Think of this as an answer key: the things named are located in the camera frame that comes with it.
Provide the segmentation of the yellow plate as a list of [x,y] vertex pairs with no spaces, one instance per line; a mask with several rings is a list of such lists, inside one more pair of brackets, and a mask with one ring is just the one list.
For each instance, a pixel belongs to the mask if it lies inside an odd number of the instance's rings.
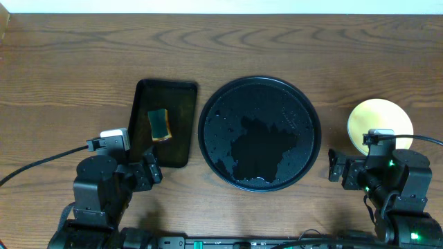
[[413,124],[397,104],[384,99],[369,99],[358,104],[347,121],[352,144],[365,156],[369,148],[363,144],[363,134],[370,129],[392,130],[388,135],[413,135]]

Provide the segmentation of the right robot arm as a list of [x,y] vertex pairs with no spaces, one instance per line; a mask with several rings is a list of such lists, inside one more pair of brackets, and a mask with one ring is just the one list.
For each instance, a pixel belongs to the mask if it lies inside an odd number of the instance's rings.
[[442,226],[424,211],[432,179],[429,159],[413,150],[346,156],[328,151],[329,181],[362,190],[375,210],[370,218],[378,239],[400,248],[441,248]]

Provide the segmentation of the green and orange sponge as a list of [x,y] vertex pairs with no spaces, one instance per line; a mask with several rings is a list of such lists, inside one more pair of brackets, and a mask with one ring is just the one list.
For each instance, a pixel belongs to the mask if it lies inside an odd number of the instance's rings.
[[168,110],[157,109],[148,111],[147,115],[151,126],[152,141],[161,142],[169,140],[172,137],[172,132],[170,130]]

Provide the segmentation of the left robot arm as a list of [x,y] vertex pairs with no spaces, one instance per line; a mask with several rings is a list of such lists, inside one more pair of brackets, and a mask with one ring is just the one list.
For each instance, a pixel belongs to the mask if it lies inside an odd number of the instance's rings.
[[150,191],[163,178],[156,156],[146,152],[142,161],[120,164],[108,155],[84,159],[73,183],[75,201],[66,206],[48,247],[158,248],[151,232],[119,229],[135,192]]

